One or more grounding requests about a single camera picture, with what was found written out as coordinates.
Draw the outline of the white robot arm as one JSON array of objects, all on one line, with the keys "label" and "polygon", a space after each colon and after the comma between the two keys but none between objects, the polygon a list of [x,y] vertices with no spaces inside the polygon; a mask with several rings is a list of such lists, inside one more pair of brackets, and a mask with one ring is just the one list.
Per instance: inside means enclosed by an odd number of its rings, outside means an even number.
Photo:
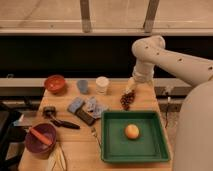
[{"label": "white robot arm", "polygon": [[213,171],[213,60],[169,51],[165,45],[160,35],[132,44],[133,79],[151,81],[158,66],[193,86],[179,113],[172,171]]}]

